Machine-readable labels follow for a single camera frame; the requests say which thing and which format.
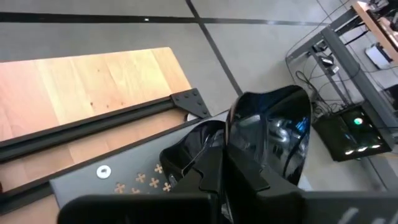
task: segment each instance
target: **concrete floor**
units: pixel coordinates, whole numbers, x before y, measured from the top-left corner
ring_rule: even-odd
[[[339,0],[193,0],[201,17],[330,22],[349,7]],[[184,0],[5,0],[0,11],[64,14],[114,14],[192,17]],[[271,91],[293,84],[284,58],[316,26],[207,24],[223,58],[243,91]],[[343,37],[350,40],[361,31]],[[375,42],[371,34],[350,45],[368,71],[376,68],[363,53]],[[0,60],[27,60],[170,47],[192,86],[198,88],[213,115],[227,110],[237,94],[197,24],[0,24]],[[302,69],[303,63],[291,69]],[[305,73],[313,68],[309,60]],[[314,76],[321,75],[316,69]],[[372,73],[382,85],[397,82],[392,70]],[[326,79],[319,78],[320,87]],[[336,96],[331,86],[325,98]],[[374,190],[375,183],[358,161],[333,162],[315,131],[305,175],[315,190]]]

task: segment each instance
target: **electronic device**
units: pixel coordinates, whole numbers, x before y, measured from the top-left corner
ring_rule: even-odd
[[[334,161],[347,161],[391,151],[379,130],[382,127],[373,124],[362,105],[322,116],[312,126]]]

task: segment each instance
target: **light wood panel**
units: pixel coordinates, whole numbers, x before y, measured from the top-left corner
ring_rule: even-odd
[[[169,48],[0,63],[0,141],[188,89]],[[182,124],[184,116],[179,110],[165,111],[1,164],[0,182],[4,191],[14,189]],[[29,219],[33,210],[40,213],[53,201],[48,197],[26,206],[0,223],[26,220],[9,218],[21,213]],[[49,223],[54,222],[49,216]]]
[[[361,2],[358,1],[353,4],[353,8],[356,11],[357,15],[359,15],[362,18],[362,21],[366,24],[366,26],[369,28],[369,30],[373,33],[373,35],[377,38],[377,40],[380,42],[380,44],[384,47],[388,55],[391,57],[393,60],[392,63],[398,64],[398,52],[393,48],[391,43],[388,41],[387,37],[383,35],[383,33],[380,31],[380,29],[377,27],[377,25],[373,22],[373,20],[370,18],[370,16],[367,14],[367,10],[369,9],[369,6],[366,2]],[[388,29],[387,33],[390,32],[390,35],[395,37],[395,34],[392,33],[393,31]]]

